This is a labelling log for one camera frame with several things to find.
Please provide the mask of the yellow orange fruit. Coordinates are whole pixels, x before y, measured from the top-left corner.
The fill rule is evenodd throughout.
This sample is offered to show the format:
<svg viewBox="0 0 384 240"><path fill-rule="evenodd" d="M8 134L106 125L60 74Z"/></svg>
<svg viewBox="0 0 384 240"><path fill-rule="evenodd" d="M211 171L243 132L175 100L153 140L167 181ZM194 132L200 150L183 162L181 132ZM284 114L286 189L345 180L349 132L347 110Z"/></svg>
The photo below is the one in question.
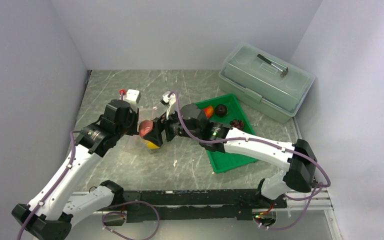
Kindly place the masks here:
<svg viewBox="0 0 384 240"><path fill-rule="evenodd" d="M152 143L151 141L148 141L148 142L146 143L146 146L147 146L147 148L150 149L150 150L156 150L156 149L160 148L158 145Z"/></svg>

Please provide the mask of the pink peach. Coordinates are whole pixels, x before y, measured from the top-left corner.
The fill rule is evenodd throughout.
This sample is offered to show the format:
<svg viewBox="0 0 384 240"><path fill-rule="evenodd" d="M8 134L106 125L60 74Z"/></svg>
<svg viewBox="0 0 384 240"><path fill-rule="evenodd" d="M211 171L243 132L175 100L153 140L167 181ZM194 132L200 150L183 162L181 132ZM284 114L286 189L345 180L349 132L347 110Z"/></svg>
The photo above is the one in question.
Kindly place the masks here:
<svg viewBox="0 0 384 240"><path fill-rule="evenodd" d="M151 120L143 120L138 126L138 134L144 139L145 136L153 130L154 123Z"/></svg>

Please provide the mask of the dark purple mangosteen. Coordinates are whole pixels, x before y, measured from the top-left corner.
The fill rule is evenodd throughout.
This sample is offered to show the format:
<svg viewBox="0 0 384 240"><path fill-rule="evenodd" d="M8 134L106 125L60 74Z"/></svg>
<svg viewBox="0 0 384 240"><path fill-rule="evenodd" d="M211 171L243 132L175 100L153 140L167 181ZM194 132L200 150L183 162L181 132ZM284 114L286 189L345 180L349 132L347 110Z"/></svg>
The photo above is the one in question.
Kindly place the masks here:
<svg viewBox="0 0 384 240"><path fill-rule="evenodd" d="M214 114L217 117L223 118L228 114L228 107L224 104L218 104L214 107Z"/></svg>

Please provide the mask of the green plastic tray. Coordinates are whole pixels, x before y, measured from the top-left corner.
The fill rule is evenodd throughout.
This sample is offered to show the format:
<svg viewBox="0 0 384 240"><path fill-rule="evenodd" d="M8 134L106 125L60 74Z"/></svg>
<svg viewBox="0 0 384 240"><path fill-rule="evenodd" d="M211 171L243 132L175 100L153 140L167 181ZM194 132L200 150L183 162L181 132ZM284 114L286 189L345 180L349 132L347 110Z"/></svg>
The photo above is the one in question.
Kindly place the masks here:
<svg viewBox="0 0 384 240"><path fill-rule="evenodd" d="M211 122L223 123L229 125L231 121L238 120L243 122L243 132L248 134L254 134L254 129L251 126L250 122L246 114L244 113L242 107L240 106L239 101L237 100L234 94L226 94L223 96L211 98L208 100L203 100L200 102L196 102L195 105L199 109L204 109L209 106L216 107L217 105L225 105L227 107L227 115L224 117L218 117L213 115L209 120ZM215 173L223 173L250 163L254 163L257 160L234 153L222 153L222 152L212 152L207 151L207 155L209 157L210 163L212 165L213 171Z"/></svg>

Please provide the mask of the clear zip top bag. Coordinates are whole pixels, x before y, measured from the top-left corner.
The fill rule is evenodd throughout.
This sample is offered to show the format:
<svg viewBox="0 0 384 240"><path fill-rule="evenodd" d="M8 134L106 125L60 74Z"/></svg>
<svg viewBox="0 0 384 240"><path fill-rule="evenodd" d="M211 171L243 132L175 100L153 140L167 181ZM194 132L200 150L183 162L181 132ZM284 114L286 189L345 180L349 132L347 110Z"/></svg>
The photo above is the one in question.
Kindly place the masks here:
<svg viewBox="0 0 384 240"><path fill-rule="evenodd" d="M138 116L138 125L144 120L153 120L155 117L159 116L159 111L157 106L151 108L139 108ZM124 151L131 154L139 154L141 151L150 150L154 151L157 149L148 149L147 140L142 139L139 135L129 136L127 138L127 143L124 147Z"/></svg>

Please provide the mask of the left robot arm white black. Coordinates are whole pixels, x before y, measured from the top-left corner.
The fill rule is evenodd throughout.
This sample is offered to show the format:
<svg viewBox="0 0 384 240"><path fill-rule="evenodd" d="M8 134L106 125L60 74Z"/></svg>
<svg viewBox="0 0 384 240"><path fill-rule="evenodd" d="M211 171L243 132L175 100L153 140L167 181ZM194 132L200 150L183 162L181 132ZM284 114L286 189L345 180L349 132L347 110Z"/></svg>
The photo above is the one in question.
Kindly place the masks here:
<svg viewBox="0 0 384 240"><path fill-rule="evenodd" d="M98 120L70 132L71 151L46 186L27 204L17 204L11 214L20 224L16 239L24 232L38 240L64 240L71 229L93 212L119 209L124 189L106 180L92 192L70 201L76 186L125 135L138 134L139 99L122 96L111 100Z"/></svg>

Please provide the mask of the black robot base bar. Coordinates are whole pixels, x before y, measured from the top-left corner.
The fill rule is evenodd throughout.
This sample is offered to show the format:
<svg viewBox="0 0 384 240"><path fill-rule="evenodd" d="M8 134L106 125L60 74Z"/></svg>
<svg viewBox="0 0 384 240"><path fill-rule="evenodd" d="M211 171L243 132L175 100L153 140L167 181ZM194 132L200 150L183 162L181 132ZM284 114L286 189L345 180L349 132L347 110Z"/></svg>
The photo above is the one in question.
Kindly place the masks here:
<svg viewBox="0 0 384 240"><path fill-rule="evenodd" d="M285 209L283 196L266 200L256 189L126 190L103 208L126 213L128 223L155 220L236 219L250 221L268 209Z"/></svg>

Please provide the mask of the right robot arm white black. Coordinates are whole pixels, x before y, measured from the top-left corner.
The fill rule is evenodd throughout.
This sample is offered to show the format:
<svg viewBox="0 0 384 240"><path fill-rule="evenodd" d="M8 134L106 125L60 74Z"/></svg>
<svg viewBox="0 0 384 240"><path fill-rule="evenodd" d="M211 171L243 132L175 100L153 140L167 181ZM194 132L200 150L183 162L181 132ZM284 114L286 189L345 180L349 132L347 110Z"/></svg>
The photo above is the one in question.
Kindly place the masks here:
<svg viewBox="0 0 384 240"><path fill-rule="evenodd" d="M156 146L174 137L188 137L210 152L223 155L236 154L260 160L276 166L279 172L260 181L255 194L256 203L269 207L279 196L289 191L309 193L314 185L316 162L308 143L299 139L296 143L277 142L246 133L228 124L209 120L205 112L194 104L185 105L180 112L169 110L153 120L139 124L141 138Z"/></svg>

